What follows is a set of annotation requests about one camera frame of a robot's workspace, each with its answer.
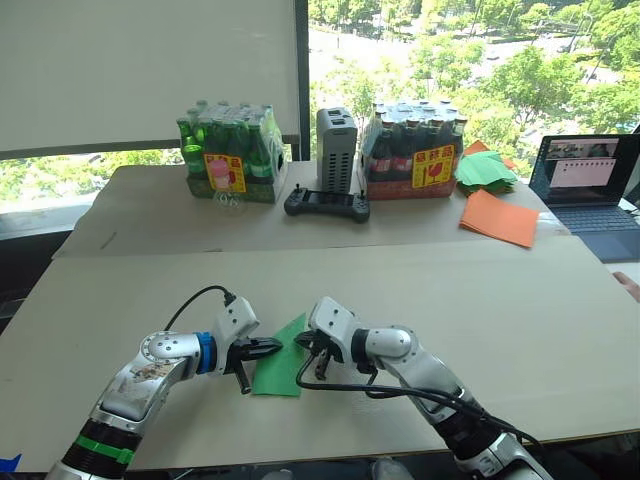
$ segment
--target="green paper stack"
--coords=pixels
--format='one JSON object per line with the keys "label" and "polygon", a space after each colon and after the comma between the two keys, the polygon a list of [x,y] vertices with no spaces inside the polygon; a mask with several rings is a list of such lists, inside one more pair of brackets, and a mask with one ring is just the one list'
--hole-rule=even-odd
{"label": "green paper stack", "polygon": [[493,151],[463,156],[458,163],[456,179],[465,195],[481,188],[494,194],[512,192],[513,184],[518,181],[516,174],[504,165],[500,154]]}
{"label": "green paper stack", "polygon": [[305,352],[295,343],[295,338],[304,331],[304,325],[303,313],[274,335],[282,342],[282,349],[258,360],[252,388],[255,395],[300,396],[296,375],[304,363]]}

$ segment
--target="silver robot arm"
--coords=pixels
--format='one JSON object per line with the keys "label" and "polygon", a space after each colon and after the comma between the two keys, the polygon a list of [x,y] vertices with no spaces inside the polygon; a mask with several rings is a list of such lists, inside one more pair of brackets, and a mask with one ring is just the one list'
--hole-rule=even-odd
{"label": "silver robot arm", "polygon": [[147,336],[135,358],[104,390],[77,439],[46,480],[122,478],[170,388],[196,374],[235,373],[251,391],[242,361],[279,350],[270,338],[245,338],[259,325],[249,302],[237,297],[215,319],[211,332],[160,331]]}
{"label": "silver robot arm", "polygon": [[[422,348],[409,328],[366,328],[351,311],[329,297],[316,304],[309,326],[332,343],[333,357],[347,367],[362,372],[372,367],[387,370],[403,387],[445,391],[480,408],[464,384],[439,358]],[[473,478],[552,480],[512,433],[449,406],[409,398],[444,439],[460,470]]]}

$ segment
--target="black cable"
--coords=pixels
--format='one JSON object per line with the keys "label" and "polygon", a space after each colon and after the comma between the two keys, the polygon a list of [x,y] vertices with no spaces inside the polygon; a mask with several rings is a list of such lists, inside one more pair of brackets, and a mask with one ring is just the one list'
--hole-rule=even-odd
{"label": "black cable", "polygon": [[[318,353],[312,352],[309,355],[309,358],[302,365],[300,370],[298,371],[298,375],[296,376],[296,384],[298,384],[301,388],[306,388],[309,390],[329,390],[329,391],[340,391],[340,392],[364,392],[371,394],[383,394],[375,395],[372,398],[392,398],[399,396],[410,396],[410,397],[418,397],[424,398],[425,400],[430,400],[432,402],[438,403],[445,407],[449,407],[457,412],[460,412],[464,415],[467,415],[475,420],[479,420],[482,422],[486,422],[489,425],[492,425],[496,428],[499,428],[502,431],[507,433],[513,433],[517,438],[524,438],[528,440],[531,444],[533,444],[537,449],[541,452],[544,451],[544,447],[542,444],[532,435],[529,435],[522,430],[515,428],[509,422],[506,422],[498,417],[494,417],[490,415],[482,408],[474,407],[470,405],[466,401],[460,399],[459,397],[452,395],[444,390],[435,390],[435,389],[416,389],[416,388],[404,388],[404,387],[391,387],[386,385],[371,385],[371,383],[367,385],[362,384],[338,384],[338,383],[308,383],[302,380],[305,372],[309,368],[309,365],[313,362],[313,360],[318,356]],[[372,375],[372,378],[369,380],[373,382],[375,379],[375,375]]]}
{"label": "black cable", "polygon": [[191,305],[191,302],[193,302],[196,298],[198,298],[203,293],[209,292],[211,290],[220,290],[222,293],[224,293],[224,306],[225,307],[228,306],[231,302],[233,302],[236,299],[236,296],[233,293],[231,293],[226,288],[221,287],[220,285],[210,285],[208,287],[204,287],[203,289],[198,290],[196,293],[191,295],[189,300],[187,300],[186,302],[184,302],[182,304],[182,306],[178,309],[178,311],[173,314],[173,317],[171,317],[171,320],[169,320],[169,323],[167,323],[167,326],[164,327],[164,330],[169,330],[173,326],[174,322],[178,319],[178,317],[182,314],[182,312],[184,312],[184,310],[189,305]]}

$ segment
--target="yellow label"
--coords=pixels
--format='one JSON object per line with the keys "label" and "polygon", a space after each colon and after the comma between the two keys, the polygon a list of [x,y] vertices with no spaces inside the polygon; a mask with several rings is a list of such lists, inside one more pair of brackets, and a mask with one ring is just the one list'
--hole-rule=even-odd
{"label": "yellow label", "polygon": [[[229,174],[226,177],[216,179],[213,176],[213,162],[222,160],[229,167]],[[245,193],[247,186],[244,182],[244,170],[242,168],[242,158],[230,157],[229,155],[218,155],[217,153],[205,153],[204,162],[207,165],[207,175],[209,183],[214,190],[225,190],[229,192]]]}
{"label": "yellow label", "polygon": [[411,186],[424,188],[448,182],[454,157],[453,145],[416,152],[413,155]]}

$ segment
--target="white wall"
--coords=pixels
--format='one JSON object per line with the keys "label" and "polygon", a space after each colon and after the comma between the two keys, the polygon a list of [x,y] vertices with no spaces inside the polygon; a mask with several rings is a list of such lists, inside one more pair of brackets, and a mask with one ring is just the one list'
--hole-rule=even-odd
{"label": "white wall", "polygon": [[199,98],[299,133],[293,0],[0,0],[0,152],[178,137]]}

